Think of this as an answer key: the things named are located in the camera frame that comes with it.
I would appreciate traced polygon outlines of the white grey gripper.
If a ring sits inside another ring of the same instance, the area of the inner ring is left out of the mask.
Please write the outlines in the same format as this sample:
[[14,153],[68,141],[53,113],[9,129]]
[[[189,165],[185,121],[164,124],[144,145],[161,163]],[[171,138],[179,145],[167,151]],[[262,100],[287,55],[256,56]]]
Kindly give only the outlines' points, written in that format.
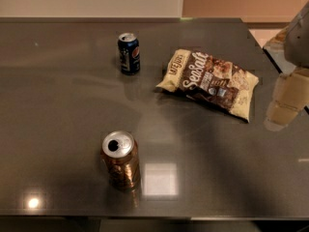
[[288,25],[284,56],[297,67],[276,80],[264,121],[270,131],[287,127],[309,104],[309,1]]

